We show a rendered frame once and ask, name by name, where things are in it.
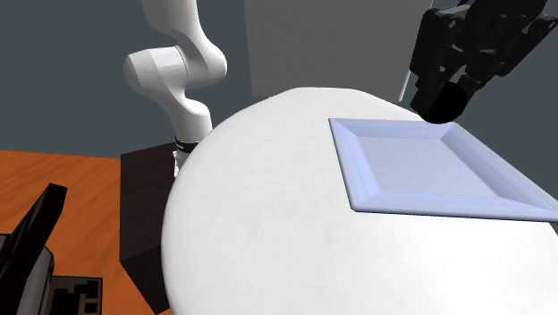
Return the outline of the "black round ball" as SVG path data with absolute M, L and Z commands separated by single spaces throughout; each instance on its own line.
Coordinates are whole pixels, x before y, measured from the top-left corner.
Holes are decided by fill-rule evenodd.
M 428 111 L 421 118 L 429 123 L 449 123 L 464 111 L 469 99 L 464 89 L 457 83 L 446 82 Z

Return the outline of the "dark robot stand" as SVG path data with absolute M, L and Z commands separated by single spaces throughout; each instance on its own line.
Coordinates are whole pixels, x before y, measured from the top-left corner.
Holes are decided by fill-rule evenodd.
M 156 315 L 170 309 L 161 234 L 175 150 L 174 143 L 167 143 L 121 155 L 119 261 Z

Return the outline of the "pale blue square plate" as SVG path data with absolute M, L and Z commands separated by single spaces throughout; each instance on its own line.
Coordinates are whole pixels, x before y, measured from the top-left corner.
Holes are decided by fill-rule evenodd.
M 558 223 L 558 200 L 457 123 L 329 125 L 357 212 Z

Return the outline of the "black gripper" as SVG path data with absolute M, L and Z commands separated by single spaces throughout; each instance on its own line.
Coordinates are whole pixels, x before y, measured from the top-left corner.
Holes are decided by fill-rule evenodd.
M 495 76 L 510 74 L 558 26 L 558 16 L 541 13 L 547 1 L 460 0 L 450 9 L 427 10 L 410 62 L 418 76 L 411 108 L 419 115 L 429 110 L 459 70 L 462 49 L 479 48 L 457 82 L 466 102 Z

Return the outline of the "white round table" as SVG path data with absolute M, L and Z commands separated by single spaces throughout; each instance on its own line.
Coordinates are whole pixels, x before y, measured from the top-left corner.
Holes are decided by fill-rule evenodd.
M 421 121 L 288 90 L 220 123 L 165 209 L 173 315 L 558 315 L 553 223 L 357 212 L 332 118 Z

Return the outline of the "black and grey appliance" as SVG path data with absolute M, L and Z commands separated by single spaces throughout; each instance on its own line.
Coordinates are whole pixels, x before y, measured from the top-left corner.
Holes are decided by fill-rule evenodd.
M 67 188 L 50 183 L 10 234 L 0 234 L 0 315 L 102 315 L 100 277 L 54 274 L 46 243 Z

